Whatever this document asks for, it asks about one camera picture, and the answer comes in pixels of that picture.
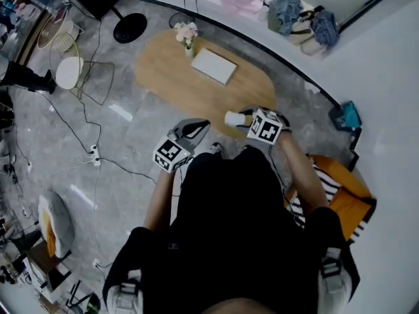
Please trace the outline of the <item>black round lamp base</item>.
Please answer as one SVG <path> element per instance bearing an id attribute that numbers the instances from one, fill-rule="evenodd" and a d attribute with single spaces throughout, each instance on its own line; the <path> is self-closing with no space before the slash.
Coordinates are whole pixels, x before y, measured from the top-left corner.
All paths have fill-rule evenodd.
<path id="1" fill-rule="evenodd" d="M 116 42 L 127 44 L 140 37 L 147 27 L 147 19 L 141 13 L 123 16 L 115 7 L 118 0 L 77 0 L 94 18 L 101 20 L 110 10 L 119 18 L 113 30 Z"/>

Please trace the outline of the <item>vase of pink flowers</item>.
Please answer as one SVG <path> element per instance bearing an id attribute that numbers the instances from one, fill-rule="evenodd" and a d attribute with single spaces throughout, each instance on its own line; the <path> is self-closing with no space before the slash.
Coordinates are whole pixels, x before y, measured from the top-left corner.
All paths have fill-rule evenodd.
<path id="1" fill-rule="evenodd" d="M 185 49 L 188 58 L 194 58 L 194 39 L 198 36 L 198 27 L 194 22 L 178 22 L 174 25 L 176 30 L 176 40 L 180 42 Z"/>

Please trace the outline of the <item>grey beanbag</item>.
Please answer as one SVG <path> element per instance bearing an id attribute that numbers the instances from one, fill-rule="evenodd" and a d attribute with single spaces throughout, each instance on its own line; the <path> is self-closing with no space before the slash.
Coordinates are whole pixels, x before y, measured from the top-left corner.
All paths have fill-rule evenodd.
<path id="1" fill-rule="evenodd" d="M 49 257 L 63 258 L 71 250 L 75 239 L 67 206 L 57 193 L 47 190 L 39 196 L 38 214 Z"/>

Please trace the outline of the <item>blue denim garment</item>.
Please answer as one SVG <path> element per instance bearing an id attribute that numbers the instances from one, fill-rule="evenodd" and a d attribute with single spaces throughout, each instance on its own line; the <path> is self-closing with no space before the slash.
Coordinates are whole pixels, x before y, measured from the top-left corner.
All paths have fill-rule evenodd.
<path id="1" fill-rule="evenodd" d="M 301 12 L 301 0 L 272 0 L 268 11 L 268 29 L 289 36 Z"/>

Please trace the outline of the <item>person's right forearm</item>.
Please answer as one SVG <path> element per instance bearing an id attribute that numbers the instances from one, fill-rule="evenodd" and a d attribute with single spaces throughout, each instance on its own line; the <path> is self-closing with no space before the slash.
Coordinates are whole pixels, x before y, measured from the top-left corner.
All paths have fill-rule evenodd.
<path id="1" fill-rule="evenodd" d="M 328 207 L 327 196 L 311 161 L 302 152 L 292 133 L 281 132 L 278 144 L 291 170 L 293 184 L 300 196 L 303 215 L 307 218 L 317 208 Z"/>

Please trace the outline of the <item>teal bag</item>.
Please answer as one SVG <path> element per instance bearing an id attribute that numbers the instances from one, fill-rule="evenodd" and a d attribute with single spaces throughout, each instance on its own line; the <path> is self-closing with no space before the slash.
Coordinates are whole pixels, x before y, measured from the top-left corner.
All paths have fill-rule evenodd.
<path id="1" fill-rule="evenodd" d="M 329 118 L 338 131 L 353 132 L 358 130 L 362 121 L 353 101 L 343 103 L 339 108 L 332 108 Z"/>

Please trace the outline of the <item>white flat box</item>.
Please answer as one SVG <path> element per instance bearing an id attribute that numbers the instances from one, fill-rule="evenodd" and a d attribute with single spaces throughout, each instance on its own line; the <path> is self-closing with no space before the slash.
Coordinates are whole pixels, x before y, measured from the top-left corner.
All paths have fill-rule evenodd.
<path id="1" fill-rule="evenodd" d="M 212 81 L 226 86 L 235 72 L 237 65 L 208 50 L 201 49 L 191 63 L 195 71 L 203 74 Z"/>

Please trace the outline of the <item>round beige side table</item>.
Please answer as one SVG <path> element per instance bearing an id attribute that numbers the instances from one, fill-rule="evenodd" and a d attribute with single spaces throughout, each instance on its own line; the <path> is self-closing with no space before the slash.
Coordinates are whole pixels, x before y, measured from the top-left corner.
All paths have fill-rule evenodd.
<path id="1" fill-rule="evenodd" d="M 53 50 L 65 52 L 73 46 L 69 39 L 61 36 L 61 33 L 69 34 L 76 41 L 79 35 L 84 33 L 84 29 L 79 27 L 68 14 L 67 9 L 62 9 L 46 21 L 37 39 L 38 49 L 45 50 L 52 47 Z"/>

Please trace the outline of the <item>blue patterned cloth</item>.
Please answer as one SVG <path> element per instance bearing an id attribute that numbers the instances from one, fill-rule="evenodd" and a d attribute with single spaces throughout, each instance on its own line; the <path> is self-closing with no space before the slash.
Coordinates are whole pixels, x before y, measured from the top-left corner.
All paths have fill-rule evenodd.
<path id="1" fill-rule="evenodd" d="M 338 41 L 335 15 L 327 10 L 319 11 L 311 22 L 311 29 L 317 43 L 329 48 Z"/>

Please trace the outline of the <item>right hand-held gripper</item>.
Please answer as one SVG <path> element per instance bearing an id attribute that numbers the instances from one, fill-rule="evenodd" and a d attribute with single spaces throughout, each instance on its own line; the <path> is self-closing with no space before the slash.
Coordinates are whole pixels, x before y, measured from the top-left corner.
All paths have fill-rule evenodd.
<path id="1" fill-rule="evenodd" d="M 250 139 L 274 145 L 281 132 L 291 133 L 288 120 L 279 112 L 258 107 L 246 107 L 240 114 L 252 116 L 250 126 L 237 125 L 234 128 Z"/>

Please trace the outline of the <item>small white cup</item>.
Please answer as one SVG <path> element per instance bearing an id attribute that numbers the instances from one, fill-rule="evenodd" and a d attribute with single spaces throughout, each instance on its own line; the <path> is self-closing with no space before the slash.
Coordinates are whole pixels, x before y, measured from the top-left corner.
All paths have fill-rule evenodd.
<path id="1" fill-rule="evenodd" d="M 230 127 L 244 126 L 246 123 L 246 115 L 227 111 L 225 114 L 225 124 Z"/>

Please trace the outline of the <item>dark wooden side table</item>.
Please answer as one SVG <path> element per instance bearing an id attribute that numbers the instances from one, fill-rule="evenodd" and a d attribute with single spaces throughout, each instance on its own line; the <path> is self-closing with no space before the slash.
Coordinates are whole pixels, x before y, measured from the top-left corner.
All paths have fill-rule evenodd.
<path id="1" fill-rule="evenodd" d="M 38 282 L 41 290 L 53 292 L 71 275 L 71 271 L 64 265 L 71 251 L 68 251 L 63 258 L 50 257 L 47 243 L 42 241 L 30 248 L 26 254 L 28 270 L 33 280 Z"/>

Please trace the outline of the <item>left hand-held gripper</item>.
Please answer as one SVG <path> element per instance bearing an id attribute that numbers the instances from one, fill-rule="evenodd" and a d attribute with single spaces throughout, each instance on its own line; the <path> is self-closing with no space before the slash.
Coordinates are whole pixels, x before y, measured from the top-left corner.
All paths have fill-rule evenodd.
<path id="1" fill-rule="evenodd" d="M 192 159 L 194 149 L 210 126 L 210 121 L 203 118 L 181 120 L 158 142 L 153 150 L 153 162 L 165 172 L 173 173 Z"/>

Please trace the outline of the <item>oval wooden coffee table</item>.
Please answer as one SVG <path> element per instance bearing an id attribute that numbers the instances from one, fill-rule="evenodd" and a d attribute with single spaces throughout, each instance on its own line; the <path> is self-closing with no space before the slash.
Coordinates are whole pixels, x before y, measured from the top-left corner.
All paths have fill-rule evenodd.
<path id="1" fill-rule="evenodd" d="M 243 133 L 225 125 L 225 113 L 238 112 L 249 105 L 274 109 L 276 97 L 271 79 L 249 61 L 211 41 L 197 37 L 194 47 L 208 49 L 236 64 L 226 86 L 192 68 L 192 60 L 185 55 L 172 29 L 153 36 L 137 57 L 137 83 L 189 117 L 209 120 L 219 133 L 243 137 Z"/>

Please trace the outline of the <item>person's black shirt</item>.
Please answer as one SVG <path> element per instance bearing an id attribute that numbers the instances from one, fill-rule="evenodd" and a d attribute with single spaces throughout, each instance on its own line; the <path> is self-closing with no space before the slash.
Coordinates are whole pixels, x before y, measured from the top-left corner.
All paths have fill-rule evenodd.
<path id="1" fill-rule="evenodd" d="M 321 207 L 297 226 L 254 147 L 231 160 L 202 153 L 191 162 L 173 223 L 161 233 L 134 228 L 115 258 L 107 307 L 131 271 L 141 274 L 139 314 L 201 314 L 234 298 L 277 314 L 317 314 L 337 296 L 350 301 L 360 281 L 338 215 Z"/>

